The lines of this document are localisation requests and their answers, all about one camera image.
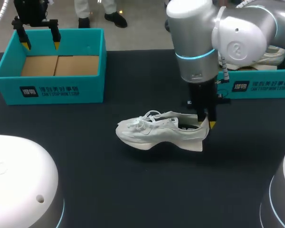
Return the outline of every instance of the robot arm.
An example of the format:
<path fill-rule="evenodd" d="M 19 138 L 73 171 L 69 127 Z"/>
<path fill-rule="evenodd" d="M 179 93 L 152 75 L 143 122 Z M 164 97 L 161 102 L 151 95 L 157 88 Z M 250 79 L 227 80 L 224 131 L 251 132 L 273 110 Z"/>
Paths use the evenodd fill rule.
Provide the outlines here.
<path fill-rule="evenodd" d="M 285 0 L 246 0 L 217 8 L 211 0 L 172 0 L 168 21 L 181 77 L 189 83 L 199 120 L 216 121 L 218 51 L 228 62 L 248 66 L 269 45 L 285 49 Z"/>
<path fill-rule="evenodd" d="M 53 4 L 53 0 L 14 0 L 18 16 L 15 17 L 12 25 L 17 31 L 20 42 L 28 50 L 31 50 L 31 44 L 23 25 L 49 27 L 53 35 L 55 49 L 59 48 L 61 35 L 58 30 L 58 20 L 46 18 L 48 4 Z"/>

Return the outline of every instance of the white pants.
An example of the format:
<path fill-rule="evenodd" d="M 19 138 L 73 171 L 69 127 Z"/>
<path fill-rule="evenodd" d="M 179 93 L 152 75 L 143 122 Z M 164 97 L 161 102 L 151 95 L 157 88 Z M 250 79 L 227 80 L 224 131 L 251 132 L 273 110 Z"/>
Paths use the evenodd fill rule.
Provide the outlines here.
<path fill-rule="evenodd" d="M 88 18 L 90 16 L 90 6 L 88 0 L 74 0 L 75 11 L 79 18 Z M 117 11 L 115 0 L 102 0 L 106 14 Z"/>

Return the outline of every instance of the teal box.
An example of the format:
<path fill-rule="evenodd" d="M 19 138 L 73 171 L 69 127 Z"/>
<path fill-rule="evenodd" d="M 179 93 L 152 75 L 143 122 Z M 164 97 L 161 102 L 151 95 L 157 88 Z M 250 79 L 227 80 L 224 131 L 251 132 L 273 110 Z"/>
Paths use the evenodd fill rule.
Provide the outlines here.
<path fill-rule="evenodd" d="M 283 70 L 229 71 L 229 83 L 218 84 L 218 94 L 230 99 L 285 98 L 285 60 Z"/>
<path fill-rule="evenodd" d="M 101 103 L 104 97 L 106 48 L 103 29 L 60 29 L 56 50 L 49 29 L 27 30 L 28 51 L 16 32 L 0 62 L 0 92 L 8 105 Z M 28 56 L 99 56 L 97 75 L 21 76 Z"/>

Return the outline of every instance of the black table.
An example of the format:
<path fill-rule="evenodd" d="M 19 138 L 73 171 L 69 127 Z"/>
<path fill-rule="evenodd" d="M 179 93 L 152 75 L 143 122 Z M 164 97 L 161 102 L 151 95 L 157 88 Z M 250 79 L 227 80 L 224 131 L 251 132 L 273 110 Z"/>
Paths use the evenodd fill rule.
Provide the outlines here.
<path fill-rule="evenodd" d="M 120 120 L 149 110 L 191 112 L 186 95 L 173 50 L 108 52 L 103 104 L 7 106 L 0 95 L 0 134 L 51 154 L 70 228 L 259 228 L 285 154 L 285 99 L 219 106 L 203 153 L 116 137 Z"/>

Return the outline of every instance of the person's leg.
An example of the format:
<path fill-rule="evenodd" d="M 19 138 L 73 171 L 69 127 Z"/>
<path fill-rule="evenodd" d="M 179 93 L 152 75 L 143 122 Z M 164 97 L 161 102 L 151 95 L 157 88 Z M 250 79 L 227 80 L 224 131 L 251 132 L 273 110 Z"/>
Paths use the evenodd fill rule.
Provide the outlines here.
<path fill-rule="evenodd" d="M 102 0 L 102 3 L 106 14 L 112 14 L 117 11 L 115 0 Z"/>
<path fill-rule="evenodd" d="M 74 0 L 75 11 L 78 16 L 80 29 L 90 27 L 90 7 L 88 0 Z"/>
<path fill-rule="evenodd" d="M 125 28 L 128 26 L 127 21 L 117 12 L 115 0 L 102 0 L 104 5 L 104 18 L 108 21 L 114 22 L 117 27 Z"/>

